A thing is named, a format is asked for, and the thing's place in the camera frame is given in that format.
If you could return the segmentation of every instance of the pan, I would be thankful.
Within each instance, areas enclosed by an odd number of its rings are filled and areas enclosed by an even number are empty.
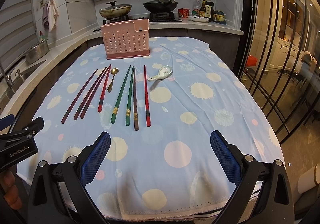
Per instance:
[[[107,4],[111,6],[105,9],[99,9],[100,15],[106,19],[125,16],[130,12],[132,8],[132,5],[129,4],[116,5],[116,1],[109,2]]]
[[[146,3],[143,3],[145,9],[152,13],[168,13],[173,11],[178,2],[174,0],[153,0]]]

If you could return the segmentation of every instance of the stainless steel basin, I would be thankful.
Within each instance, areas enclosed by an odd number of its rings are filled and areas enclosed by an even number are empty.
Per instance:
[[[21,73],[21,77],[17,77],[13,81],[12,88],[7,88],[4,94],[0,98],[0,114],[2,113],[5,106],[8,104],[9,100],[13,97],[16,91],[20,88],[23,82],[45,61],[37,63],[34,66],[26,69]]]

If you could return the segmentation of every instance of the wall socket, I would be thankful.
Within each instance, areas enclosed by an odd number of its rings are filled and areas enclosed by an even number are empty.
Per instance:
[[[40,1],[40,8],[43,8],[43,6],[44,6],[44,0],[41,0]]]

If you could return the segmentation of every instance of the human hand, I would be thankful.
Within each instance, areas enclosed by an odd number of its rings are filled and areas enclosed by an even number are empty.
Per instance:
[[[7,170],[4,174],[4,182],[3,182],[5,185],[5,188],[7,188],[4,198],[12,209],[18,210],[22,208],[22,201],[19,197],[19,190],[14,185],[14,182],[15,182],[14,175],[10,170]]]

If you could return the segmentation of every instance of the white porcelain spoon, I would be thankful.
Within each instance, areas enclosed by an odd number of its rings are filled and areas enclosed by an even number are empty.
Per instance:
[[[172,67],[171,66],[163,66],[159,69],[159,72],[157,75],[153,76],[153,77],[149,77],[148,78],[148,81],[154,81],[154,80],[157,80],[157,79],[165,79],[167,78],[170,74],[172,73]]]

